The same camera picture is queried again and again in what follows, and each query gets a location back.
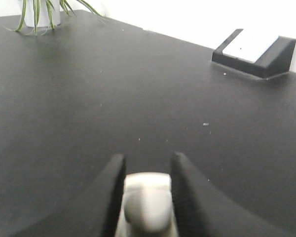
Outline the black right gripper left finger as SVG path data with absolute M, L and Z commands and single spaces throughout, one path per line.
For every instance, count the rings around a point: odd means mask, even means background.
M 89 187 L 15 237 L 113 237 L 126 176 L 126 157 L 114 155 Z

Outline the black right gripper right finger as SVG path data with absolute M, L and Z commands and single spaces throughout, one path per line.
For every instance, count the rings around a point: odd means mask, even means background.
M 292 237 L 219 191 L 183 154 L 171 156 L 171 195 L 181 237 Z

